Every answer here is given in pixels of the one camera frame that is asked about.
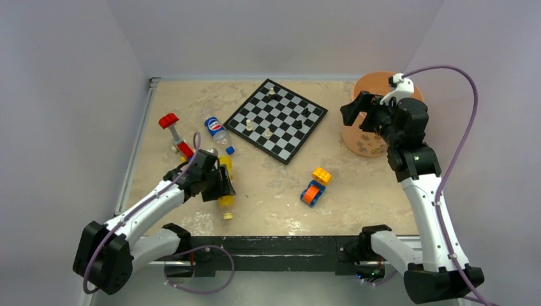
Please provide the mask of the yellow juice bottle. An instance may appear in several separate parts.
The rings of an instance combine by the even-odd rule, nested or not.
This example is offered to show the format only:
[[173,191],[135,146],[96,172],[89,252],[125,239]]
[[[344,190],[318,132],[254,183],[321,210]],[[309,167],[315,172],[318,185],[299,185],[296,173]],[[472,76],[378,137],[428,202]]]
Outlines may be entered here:
[[[228,170],[230,180],[233,181],[233,167],[232,160],[229,156],[219,156],[219,161],[221,164],[224,164]],[[223,213],[223,219],[225,221],[230,221],[233,219],[232,208],[234,204],[233,196],[224,196],[218,199],[218,205]]]

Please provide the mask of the blue pepsi bottle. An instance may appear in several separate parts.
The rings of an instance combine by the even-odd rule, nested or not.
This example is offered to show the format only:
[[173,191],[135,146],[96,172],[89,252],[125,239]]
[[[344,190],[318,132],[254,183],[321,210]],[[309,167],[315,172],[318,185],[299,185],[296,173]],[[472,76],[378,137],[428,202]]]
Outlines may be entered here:
[[232,139],[222,123],[214,116],[207,117],[204,125],[212,139],[225,150],[226,154],[231,156],[235,149],[232,144]]

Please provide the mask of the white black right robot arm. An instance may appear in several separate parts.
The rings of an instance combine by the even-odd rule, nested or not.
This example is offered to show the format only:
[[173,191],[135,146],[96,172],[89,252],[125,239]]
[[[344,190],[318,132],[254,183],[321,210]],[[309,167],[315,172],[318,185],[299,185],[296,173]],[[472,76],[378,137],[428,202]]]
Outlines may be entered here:
[[340,108],[343,123],[375,133],[387,145],[387,159],[413,211],[422,250],[415,251],[386,225],[364,227],[357,249],[366,259],[380,255],[403,276],[413,303],[423,304],[465,297],[484,281],[481,268],[470,265],[454,234],[443,192],[435,151],[424,142],[429,116],[424,102],[362,91]]

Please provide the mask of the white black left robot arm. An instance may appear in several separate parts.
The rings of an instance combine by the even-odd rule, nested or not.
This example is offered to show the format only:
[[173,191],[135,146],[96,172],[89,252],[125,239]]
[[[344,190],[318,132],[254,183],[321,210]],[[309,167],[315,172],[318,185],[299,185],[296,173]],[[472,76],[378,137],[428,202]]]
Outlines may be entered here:
[[168,171],[158,185],[127,211],[100,224],[90,222],[82,231],[73,271],[83,278],[83,291],[117,293],[131,274],[150,262],[170,256],[196,259],[184,228],[169,223],[155,235],[145,232],[189,199],[214,201],[235,195],[230,165],[214,153],[197,150],[192,158]]

